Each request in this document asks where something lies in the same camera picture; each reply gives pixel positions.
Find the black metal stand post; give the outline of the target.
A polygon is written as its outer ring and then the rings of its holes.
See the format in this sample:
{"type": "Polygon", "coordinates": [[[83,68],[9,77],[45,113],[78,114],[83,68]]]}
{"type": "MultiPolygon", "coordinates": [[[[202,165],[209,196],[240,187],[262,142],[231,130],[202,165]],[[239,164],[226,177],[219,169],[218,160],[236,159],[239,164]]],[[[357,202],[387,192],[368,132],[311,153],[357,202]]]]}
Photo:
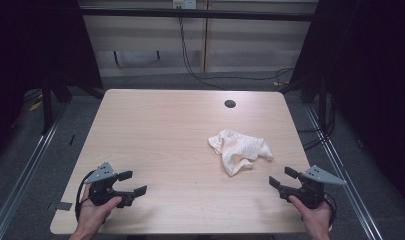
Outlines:
{"type": "Polygon", "coordinates": [[[320,81],[320,91],[319,91],[319,125],[320,129],[325,132],[327,128],[326,123],[326,101],[327,101],[327,87],[324,77],[320,81]]]}
{"type": "Polygon", "coordinates": [[[53,124],[51,88],[47,77],[45,77],[42,82],[42,102],[44,114],[42,134],[46,135],[53,124]]]}

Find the white floral print cloth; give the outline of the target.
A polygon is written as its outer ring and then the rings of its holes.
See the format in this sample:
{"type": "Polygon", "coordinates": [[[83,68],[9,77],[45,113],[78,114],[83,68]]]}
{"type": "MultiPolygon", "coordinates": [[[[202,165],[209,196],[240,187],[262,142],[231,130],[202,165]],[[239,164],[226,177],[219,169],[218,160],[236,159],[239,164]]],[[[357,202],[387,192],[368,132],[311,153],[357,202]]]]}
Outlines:
{"type": "Polygon", "coordinates": [[[259,157],[272,161],[273,152],[263,138],[256,138],[225,129],[208,139],[216,154],[222,157],[226,173],[232,177],[242,168],[252,169],[253,161],[259,157]]]}

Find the person's right hand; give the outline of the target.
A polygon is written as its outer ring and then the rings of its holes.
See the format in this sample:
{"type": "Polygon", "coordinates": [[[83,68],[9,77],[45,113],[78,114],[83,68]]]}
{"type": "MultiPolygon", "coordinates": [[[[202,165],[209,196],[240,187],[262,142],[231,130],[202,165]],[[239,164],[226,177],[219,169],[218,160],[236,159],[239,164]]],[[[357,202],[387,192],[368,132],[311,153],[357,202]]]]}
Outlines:
{"type": "Polygon", "coordinates": [[[325,202],[322,202],[316,209],[310,209],[295,196],[290,196],[289,200],[301,214],[304,227],[309,236],[329,236],[331,210],[325,202]]]}

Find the person's left hand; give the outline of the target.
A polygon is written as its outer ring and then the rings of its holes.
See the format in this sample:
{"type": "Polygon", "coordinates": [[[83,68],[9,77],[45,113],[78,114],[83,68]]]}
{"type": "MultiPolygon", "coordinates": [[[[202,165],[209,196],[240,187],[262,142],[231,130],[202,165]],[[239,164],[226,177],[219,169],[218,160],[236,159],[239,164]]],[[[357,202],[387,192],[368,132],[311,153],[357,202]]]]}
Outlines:
{"type": "Polygon", "coordinates": [[[121,197],[114,197],[101,206],[96,206],[88,200],[90,186],[84,190],[81,201],[81,211],[76,231],[92,233],[93,237],[98,233],[104,220],[111,214],[111,211],[122,201],[121,197]]]}

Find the metal floor rail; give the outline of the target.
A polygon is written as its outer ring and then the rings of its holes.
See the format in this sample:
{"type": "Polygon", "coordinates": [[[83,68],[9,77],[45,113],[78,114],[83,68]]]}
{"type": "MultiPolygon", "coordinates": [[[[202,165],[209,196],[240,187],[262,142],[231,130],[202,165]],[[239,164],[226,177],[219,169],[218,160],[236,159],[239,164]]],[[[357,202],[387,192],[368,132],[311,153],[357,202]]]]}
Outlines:
{"type": "Polygon", "coordinates": [[[379,231],[379,228],[373,219],[370,211],[368,210],[366,204],[362,200],[358,190],[356,189],[353,180],[351,179],[346,167],[344,166],[340,155],[338,154],[336,148],[333,145],[332,140],[323,133],[320,127],[319,116],[315,112],[313,106],[308,105],[305,107],[307,115],[311,121],[311,124],[316,129],[316,133],[319,137],[322,148],[326,152],[328,159],[336,172],[336,175],[341,178],[345,185],[343,189],[346,193],[346,196],[351,203],[352,208],[355,211],[355,214],[369,240],[384,240],[382,234],[379,231]]]}
{"type": "Polygon", "coordinates": [[[56,116],[54,123],[48,129],[48,132],[40,137],[38,144],[36,145],[27,162],[27,165],[25,166],[25,169],[20,174],[13,189],[5,200],[5,203],[2,205],[0,209],[0,240],[2,240],[28,186],[31,183],[33,176],[40,166],[42,159],[57,132],[59,122],[62,120],[64,113],[65,109],[62,109],[56,116]]]}

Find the white wall outlet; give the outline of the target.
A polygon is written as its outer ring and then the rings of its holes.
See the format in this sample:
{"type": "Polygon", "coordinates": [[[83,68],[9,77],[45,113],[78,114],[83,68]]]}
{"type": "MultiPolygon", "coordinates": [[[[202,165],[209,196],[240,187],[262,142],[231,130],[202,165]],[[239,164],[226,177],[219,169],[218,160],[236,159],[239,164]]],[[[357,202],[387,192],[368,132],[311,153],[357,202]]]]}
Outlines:
{"type": "Polygon", "coordinates": [[[195,10],[197,8],[196,0],[172,0],[174,9],[189,9],[195,10]]]}

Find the black horizontal metal bar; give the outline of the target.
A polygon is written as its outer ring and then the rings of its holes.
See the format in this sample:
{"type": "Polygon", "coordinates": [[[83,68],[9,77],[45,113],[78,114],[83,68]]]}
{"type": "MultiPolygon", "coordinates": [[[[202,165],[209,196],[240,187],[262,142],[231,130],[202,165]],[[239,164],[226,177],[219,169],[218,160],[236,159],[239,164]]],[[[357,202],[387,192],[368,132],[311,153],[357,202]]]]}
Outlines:
{"type": "Polygon", "coordinates": [[[126,8],[80,8],[82,15],[93,16],[130,16],[130,17],[176,17],[205,19],[245,19],[271,21],[302,21],[310,22],[319,19],[315,14],[271,13],[247,11],[218,10],[179,10],[179,9],[126,9],[126,8]]]}

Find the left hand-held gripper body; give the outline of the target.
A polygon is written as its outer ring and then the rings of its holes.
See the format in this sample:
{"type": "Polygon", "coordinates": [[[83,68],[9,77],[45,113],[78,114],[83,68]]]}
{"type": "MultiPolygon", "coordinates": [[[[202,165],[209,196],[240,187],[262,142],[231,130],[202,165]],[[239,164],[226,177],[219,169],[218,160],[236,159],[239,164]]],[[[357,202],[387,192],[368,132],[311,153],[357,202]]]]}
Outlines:
{"type": "Polygon", "coordinates": [[[108,162],[104,162],[85,178],[84,183],[90,184],[89,198],[94,205],[104,205],[114,197],[122,198],[117,208],[132,205],[135,199],[134,192],[121,192],[113,188],[113,185],[119,181],[118,174],[108,162]]]}

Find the dark curtain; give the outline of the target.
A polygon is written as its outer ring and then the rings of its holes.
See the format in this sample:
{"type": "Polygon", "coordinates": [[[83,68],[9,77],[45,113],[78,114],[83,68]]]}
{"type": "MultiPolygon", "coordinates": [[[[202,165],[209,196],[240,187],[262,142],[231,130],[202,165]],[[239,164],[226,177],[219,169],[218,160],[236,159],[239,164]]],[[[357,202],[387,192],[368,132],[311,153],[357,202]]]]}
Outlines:
{"type": "Polygon", "coordinates": [[[318,0],[291,83],[336,100],[405,200],[405,0],[318,0]]]}
{"type": "Polygon", "coordinates": [[[0,0],[0,153],[32,89],[101,88],[78,0],[0,0]]]}

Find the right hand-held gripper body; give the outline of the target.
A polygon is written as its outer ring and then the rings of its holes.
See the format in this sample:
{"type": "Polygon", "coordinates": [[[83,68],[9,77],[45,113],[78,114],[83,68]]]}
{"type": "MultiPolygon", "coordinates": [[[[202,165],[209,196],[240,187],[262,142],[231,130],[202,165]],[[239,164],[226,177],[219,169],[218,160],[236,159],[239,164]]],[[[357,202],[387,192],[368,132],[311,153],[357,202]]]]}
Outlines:
{"type": "Polygon", "coordinates": [[[338,178],[316,165],[304,172],[298,173],[299,177],[297,179],[300,181],[301,187],[293,188],[281,185],[279,196],[287,201],[289,201],[290,196],[295,196],[310,209],[316,209],[323,202],[326,184],[347,184],[345,180],[338,178]]]}

